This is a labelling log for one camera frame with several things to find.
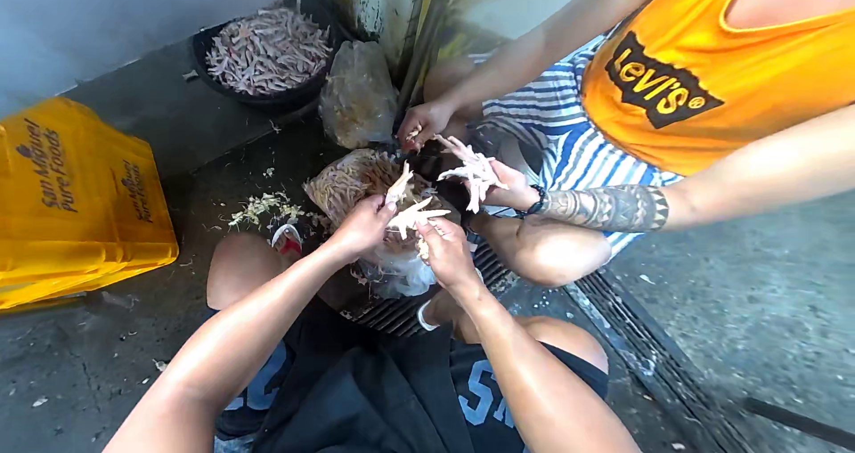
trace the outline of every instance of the orange tank top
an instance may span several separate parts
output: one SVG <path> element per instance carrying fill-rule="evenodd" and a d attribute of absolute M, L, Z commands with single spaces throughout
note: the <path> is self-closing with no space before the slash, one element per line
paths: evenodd
<path fill-rule="evenodd" d="M 652 0 L 603 44 L 582 103 L 612 143 L 690 175 L 855 100 L 855 9 L 732 29 L 731 1 Z"/>

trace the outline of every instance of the knee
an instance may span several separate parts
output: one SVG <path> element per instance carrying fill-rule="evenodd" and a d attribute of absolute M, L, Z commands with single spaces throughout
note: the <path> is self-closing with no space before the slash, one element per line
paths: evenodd
<path fill-rule="evenodd" d="M 243 299 L 251 292 L 245 284 L 244 268 L 241 264 L 253 261 L 256 251 L 270 249 L 263 237 L 248 232 L 231 233 L 223 237 L 214 248 L 208 269 L 206 299 L 208 306 L 217 310 Z"/>
<path fill-rule="evenodd" d="M 465 56 L 446 58 L 437 62 L 425 77 L 423 93 L 425 102 L 443 95 L 445 91 L 468 76 L 475 67 L 475 62 Z"/>
<path fill-rule="evenodd" d="M 520 318 L 520 322 L 532 338 L 579 356 L 599 370 L 609 372 L 609 357 L 605 349 L 583 328 L 549 316 Z"/>
<path fill-rule="evenodd" d="M 573 283 L 605 264 L 611 256 L 611 247 L 599 231 L 573 230 L 573 234 L 556 232 L 524 239 L 518 255 L 525 265 L 519 272 L 521 276 L 532 283 L 556 288 Z"/>
<path fill-rule="evenodd" d="M 220 259 L 227 260 L 229 258 L 241 257 L 248 250 L 260 247 L 269 248 L 270 244 L 258 234 L 251 232 L 231 232 L 226 234 L 216 244 L 214 258 L 211 260 L 211 263 L 213 265 L 215 261 Z"/>

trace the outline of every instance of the hand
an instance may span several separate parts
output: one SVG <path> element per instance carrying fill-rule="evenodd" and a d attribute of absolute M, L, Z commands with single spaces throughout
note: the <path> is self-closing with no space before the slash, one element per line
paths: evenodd
<path fill-rule="evenodd" d="M 483 285 L 460 226 L 445 218 L 433 218 L 430 223 L 416 223 L 415 228 L 428 243 L 427 261 L 443 288 L 456 296 Z"/>
<path fill-rule="evenodd" d="M 360 200 L 324 246 L 340 253 L 347 262 L 354 262 L 383 241 L 396 210 L 393 203 L 383 205 L 382 195 Z"/>
<path fill-rule="evenodd" d="M 496 172 L 498 180 L 510 189 L 490 186 L 486 191 L 484 204 L 513 207 L 519 211 L 527 211 L 529 207 L 540 200 L 540 194 L 529 186 L 529 179 L 524 174 L 495 159 L 490 161 L 490 165 Z"/>
<path fill-rule="evenodd" d="M 407 110 L 398 129 L 398 139 L 404 151 L 420 150 L 425 142 L 445 130 L 456 108 L 449 103 L 434 100 Z M 410 138 L 413 131 L 418 135 Z"/>

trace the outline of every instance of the forearm tattoo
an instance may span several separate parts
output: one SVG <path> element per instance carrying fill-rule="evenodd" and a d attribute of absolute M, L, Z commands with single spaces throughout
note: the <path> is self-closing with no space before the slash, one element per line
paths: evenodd
<path fill-rule="evenodd" d="M 665 225 L 668 201 L 662 190 L 653 186 L 549 191 L 540 213 L 588 229 L 647 232 Z"/>

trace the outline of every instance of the black shirt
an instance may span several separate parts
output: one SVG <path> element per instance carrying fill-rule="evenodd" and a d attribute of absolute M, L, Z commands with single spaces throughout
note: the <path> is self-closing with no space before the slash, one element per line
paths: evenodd
<path fill-rule="evenodd" d="M 605 398 L 608 376 L 603 371 L 566 351 L 549 344 L 544 346 L 591 386 L 599 397 Z M 452 340 L 450 364 L 454 390 L 463 410 L 475 452 L 523 451 L 525 445 L 498 388 L 484 349 L 479 344 Z"/>
<path fill-rule="evenodd" d="M 293 364 L 266 385 L 278 391 L 253 451 L 520 453 L 484 350 L 451 333 L 391 338 L 313 300 L 285 335 Z M 547 349 L 604 396 L 604 372 Z"/>

